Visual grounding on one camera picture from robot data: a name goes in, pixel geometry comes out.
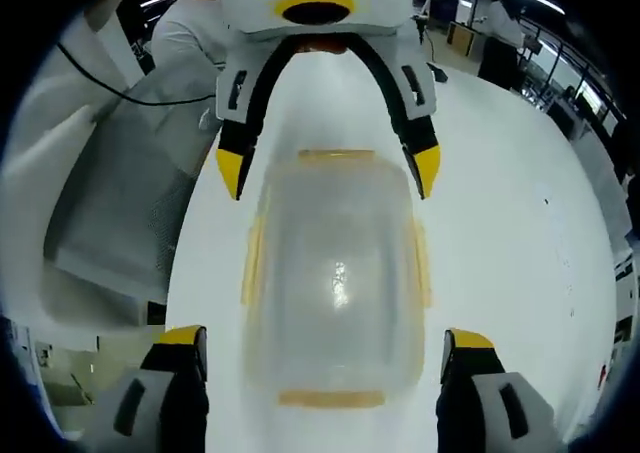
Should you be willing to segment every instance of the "white table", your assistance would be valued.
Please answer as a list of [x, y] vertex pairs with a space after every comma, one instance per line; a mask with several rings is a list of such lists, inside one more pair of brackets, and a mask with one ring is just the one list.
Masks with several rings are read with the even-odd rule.
[[[213, 145], [184, 220], [167, 325], [208, 328], [207, 449], [216, 452], [436, 451], [443, 332], [495, 344], [556, 411], [565, 438], [598, 398], [616, 315], [613, 263], [587, 177], [551, 121], [520, 98], [456, 70], [438, 84], [442, 163], [420, 201], [380, 91], [350, 53], [297, 55], [272, 95], [240, 202]], [[240, 303], [248, 232], [272, 158], [305, 148], [368, 148], [401, 165], [426, 228], [433, 306], [425, 365], [408, 398], [371, 410], [252, 406], [242, 382]]]

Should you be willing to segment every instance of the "white shirt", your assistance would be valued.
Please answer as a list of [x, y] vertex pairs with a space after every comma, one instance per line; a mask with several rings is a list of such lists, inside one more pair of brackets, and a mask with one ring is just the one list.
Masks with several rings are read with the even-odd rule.
[[218, 63], [225, 61], [233, 36], [220, 0], [177, 0], [153, 30], [151, 55], [161, 65], [185, 52], [200, 51]]
[[488, 33], [515, 48], [522, 48], [524, 33], [516, 20], [509, 18], [502, 3], [494, 1], [487, 11]]

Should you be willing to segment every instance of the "white tabletop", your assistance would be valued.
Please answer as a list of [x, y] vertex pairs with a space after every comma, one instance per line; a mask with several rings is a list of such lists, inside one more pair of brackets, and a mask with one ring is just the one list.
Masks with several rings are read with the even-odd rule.
[[[444, 330], [490, 338], [573, 434], [595, 406], [615, 326], [606, 228], [587, 177], [550, 118], [489, 83], [446, 69], [433, 117], [442, 163], [420, 201], [373, 78], [350, 53], [297, 55], [272, 95], [242, 199], [232, 201], [213, 145], [182, 227], [167, 326], [208, 328], [216, 452], [436, 451]], [[371, 410], [256, 408], [243, 384], [240, 303], [248, 232], [270, 161], [309, 148], [375, 149], [410, 179], [426, 229], [433, 305], [415, 390]]]

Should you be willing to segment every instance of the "plastic container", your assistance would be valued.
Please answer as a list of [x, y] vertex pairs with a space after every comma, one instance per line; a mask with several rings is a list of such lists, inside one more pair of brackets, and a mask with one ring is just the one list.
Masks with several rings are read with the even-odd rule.
[[310, 154], [265, 181], [246, 365], [281, 404], [376, 406], [422, 371], [409, 185], [362, 153]]

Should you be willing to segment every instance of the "person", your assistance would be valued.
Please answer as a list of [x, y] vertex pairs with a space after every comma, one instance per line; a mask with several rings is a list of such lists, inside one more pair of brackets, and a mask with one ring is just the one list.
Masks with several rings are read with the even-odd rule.
[[485, 43], [478, 77], [509, 90], [518, 73], [517, 49], [524, 44], [524, 33], [517, 20], [514, 1], [492, 2], [482, 25], [489, 37]]
[[151, 56], [156, 66], [188, 52], [203, 54], [220, 64], [232, 40], [220, 0], [176, 0], [155, 25]]

